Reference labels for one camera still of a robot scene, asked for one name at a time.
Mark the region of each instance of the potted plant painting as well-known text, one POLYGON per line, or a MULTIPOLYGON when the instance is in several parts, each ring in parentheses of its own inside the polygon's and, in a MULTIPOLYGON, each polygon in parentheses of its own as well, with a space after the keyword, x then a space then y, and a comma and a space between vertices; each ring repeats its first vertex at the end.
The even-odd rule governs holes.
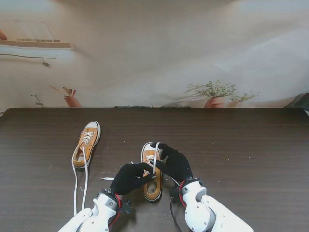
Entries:
POLYGON ((225 106, 225 97, 232 96, 235 93, 235 84, 222 84, 220 80, 209 81, 205 85, 196 85, 194 87, 198 96, 206 96, 204 108, 223 108, 225 106))
POLYGON ((237 94, 232 94, 230 96, 230 99, 232 100, 228 107, 233 107, 233 108, 241 108, 245 105, 245 102, 248 100, 251 100, 253 98, 258 97, 259 95, 257 93, 244 93, 242 96, 239 96, 237 94))

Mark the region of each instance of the black glove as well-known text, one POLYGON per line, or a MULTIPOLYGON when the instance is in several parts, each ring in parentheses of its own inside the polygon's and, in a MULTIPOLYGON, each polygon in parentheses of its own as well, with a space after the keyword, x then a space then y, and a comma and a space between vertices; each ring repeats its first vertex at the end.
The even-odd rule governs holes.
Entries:
MULTIPOLYGON (((155 148, 155 145, 156 143, 153 143, 150 146, 155 148)), ((156 167, 158 169, 179 182, 182 182, 190 177, 193 178, 189 162, 182 153, 174 150, 166 144, 159 144, 158 148, 162 149, 162 160, 166 156, 168 157, 165 164, 157 160, 156 167)))
POLYGON ((144 169, 153 172, 153 168, 147 163, 126 164, 117 173, 111 184, 113 194, 126 195, 134 189, 154 180, 155 175, 149 174, 143 177, 144 169))

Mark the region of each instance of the black cable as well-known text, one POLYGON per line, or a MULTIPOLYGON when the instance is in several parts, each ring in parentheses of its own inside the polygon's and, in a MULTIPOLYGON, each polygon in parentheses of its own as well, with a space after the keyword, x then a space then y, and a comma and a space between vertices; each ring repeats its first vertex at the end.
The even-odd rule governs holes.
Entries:
POLYGON ((15 55, 15 54, 0 54, 1 56, 15 56, 15 57, 25 57, 25 58, 38 58, 38 59, 56 59, 55 57, 28 57, 28 56, 22 56, 22 55, 15 55))
POLYGON ((174 200, 174 197, 171 197, 171 199, 170 199, 170 205, 169 205, 169 207, 170 207, 170 213, 172 214, 174 223, 175 223, 176 227, 178 228, 179 232, 182 232, 182 230, 180 229, 180 227, 179 227, 179 225, 178 225, 178 223, 177 223, 177 221, 176 221, 176 218, 175 218, 175 216, 174 216, 174 213, 173 213, 173 200, 174 200))

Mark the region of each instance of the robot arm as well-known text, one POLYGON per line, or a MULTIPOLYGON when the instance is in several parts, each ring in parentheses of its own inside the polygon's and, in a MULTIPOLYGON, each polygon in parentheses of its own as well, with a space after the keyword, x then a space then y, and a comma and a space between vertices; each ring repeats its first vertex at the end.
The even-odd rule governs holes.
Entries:
POLYGON ((182 187, 186 202, 185 221, 194 232, 254 232, 243 220, 237 217, 213 197, 207 196, 201 181, 190 182, 182 187))
POLYGON ((116 215, 117 202, 103 192, 93 201, 93 209, 82 210, 58 232, 108 232, 108 220, 116 215))

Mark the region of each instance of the white shoelace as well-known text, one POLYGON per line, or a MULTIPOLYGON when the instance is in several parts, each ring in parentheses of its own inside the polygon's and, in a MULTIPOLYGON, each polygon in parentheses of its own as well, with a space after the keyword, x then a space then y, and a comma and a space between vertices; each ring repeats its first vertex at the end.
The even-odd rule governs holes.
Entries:
MULTIPOLYGON (((85 145, 88 145, 89 141, 92 138, 92 134, 94 134, 94 132, 85 132, 84 136, 83 136, 83 140, 82 142, 85 145)), ((83 195, 83 203, 82 203, 82 210, 85 207, 85 200, 86 200, 86 195, 87 195, 87 189, 88 189, 88 164, 87 164, 87 159, 86 159, 86 153, 85 153, 85 147, 82 146, 82 152, 83 152, 83 156, 84 156, 84 165, 85 165, 85 172, 86 172, 86 178, 85 178, 85 189, 84 189, 84 195, 83 195)), ((77 180, 77 175, 76 175, 76 170, 74 167, 74 154, 72 156, 72 168, 75 174, 75 190, 74 190, 74 216, 77 214, 77 206, 76 206, 76 194, 77 194, 77 185, 78 185, 78 180, 77 180)))
POLYGON ((154 159, 154 164, 153 164, 153 174, 155 174, 155 167, 156 167, 156 160, 157 160, 157 153, 159 154, 159 156, 160 156, 160 151, 159 151, 159 142, 158 143, 156 143, 156 145, 155 145, 155 154, 154 155, 148 155, 148 156, 146 156, 146 161, 147 161, 147 163, 148 164, 150 164, 150 160, 151 159, 154 159))

